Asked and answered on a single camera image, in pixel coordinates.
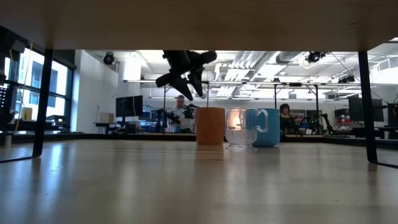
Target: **ceiling duct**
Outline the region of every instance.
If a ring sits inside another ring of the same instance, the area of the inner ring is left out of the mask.
[[[279,55],[275,58],[275,61],[278,64],[287,64],[290,63],[299,54],[301,54],[301,52],[280,52]]]

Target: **clear glass cup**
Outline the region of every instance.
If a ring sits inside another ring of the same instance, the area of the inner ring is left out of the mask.
[[[258,124],[257,117],[264,113],[264,129]],[[250,146],[257,140],[257,131],[268,131],[268,113],[255,108],[231,108],[226,112],[225,138],[231,145]]]

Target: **light blue mug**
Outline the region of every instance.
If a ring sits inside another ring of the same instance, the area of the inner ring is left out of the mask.
[[[277,109],[264,109],[268,112],[268,131],[265,133],[257,132],[257,140],[252,144],[254,147],[274,147],[280,141],[280,118],[279,110]],[[264,127],[266,117],[264,114],[260,114],[257,117],[257,123],[253,125],[259,125]]]

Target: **computer monitor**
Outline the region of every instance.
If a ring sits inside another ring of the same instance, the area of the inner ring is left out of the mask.
[[[362,98],[357,97],[349,97],[348,98],[348,106],[349,106],[349,119],[352,121],[363,121],[363,104]],[[373,119],[377,122],[384,121],[383,106],[382,100],[372,99],[372,106],[376,107],[373,109]]]
[[[129,96],[116,99],[116,117],[142,116],[142,96]]]

